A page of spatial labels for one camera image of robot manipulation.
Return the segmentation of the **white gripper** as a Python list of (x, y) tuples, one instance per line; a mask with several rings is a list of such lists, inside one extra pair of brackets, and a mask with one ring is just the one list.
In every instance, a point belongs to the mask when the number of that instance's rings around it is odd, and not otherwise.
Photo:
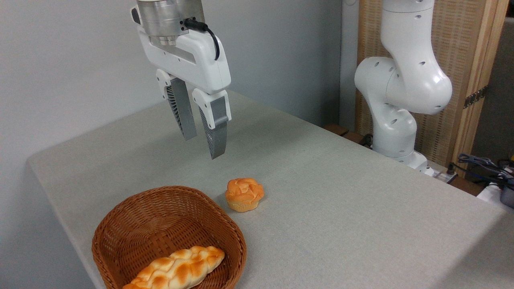
[(231, 75), (220, 39), (187, 27), (188, 22), (204, 22), (202, 5), (135, 5), (131, 18), (147, 58), (160, 68), (156, 77), (161, 95), (171, 106), (185, 140), (198, 135), (187, 82), (196, 87), (192, 96), (200, 110), (211, 159), (223, 155), (226, 125), (232, 119), (225, 90)]

